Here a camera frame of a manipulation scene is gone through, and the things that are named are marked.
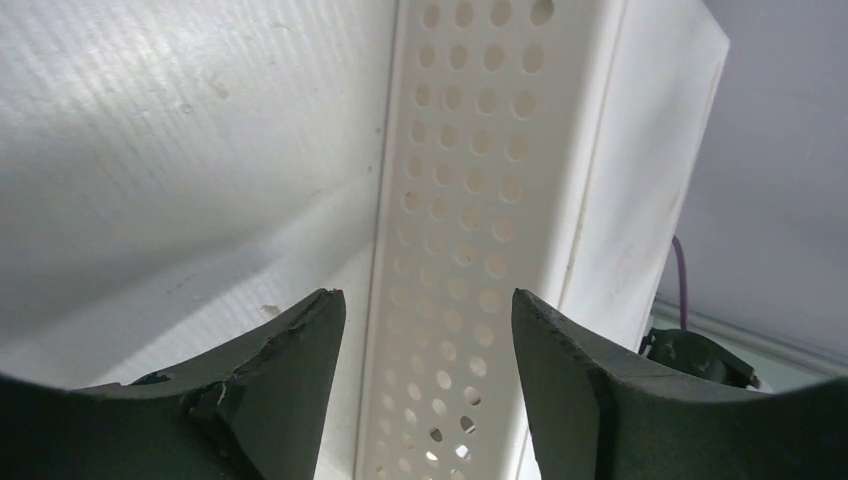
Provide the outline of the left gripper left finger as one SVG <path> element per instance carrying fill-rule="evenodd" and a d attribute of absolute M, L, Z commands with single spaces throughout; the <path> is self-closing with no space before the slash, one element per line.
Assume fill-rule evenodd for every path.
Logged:
<path fill-rule="evenodd" d="M 346 322 L 319 289 L 267 323 L 135 382 L 1 379 L 5 479 L 310 479 Z"/>

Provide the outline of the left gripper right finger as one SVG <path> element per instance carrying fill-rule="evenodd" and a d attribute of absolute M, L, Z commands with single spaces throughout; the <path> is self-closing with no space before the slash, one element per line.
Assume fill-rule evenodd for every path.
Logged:
<path fill-rule="evenodd" d="M 545 479 L 843 479 L 847 381 L 769 394 L 656 363 L 526 289 L 511 328 Z"/>

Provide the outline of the white perforated plastic basket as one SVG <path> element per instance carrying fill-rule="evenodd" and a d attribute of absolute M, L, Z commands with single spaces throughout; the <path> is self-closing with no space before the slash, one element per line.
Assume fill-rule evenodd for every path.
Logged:
<path fill-rule="evenodd" d="M 5 1 L 1 369 L 341 289 L 318 478 L 536 479 L 513 292 L 638 347 L 729 46 L 701 1 Z"/>

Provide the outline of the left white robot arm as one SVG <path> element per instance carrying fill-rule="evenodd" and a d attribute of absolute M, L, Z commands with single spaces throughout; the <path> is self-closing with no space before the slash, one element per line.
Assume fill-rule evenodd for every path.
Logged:
<path fill-rule="evenodd" d="M 3 377 L 5 479 L 309 479 L 345 325 L 319 289 L 266 324 L 129 385 Z M 757 391 L 753 368 L 696 333 L 636 354 L 527 290 L 512 335 L 545 479 L 843 479 L 847 381 Z"/>

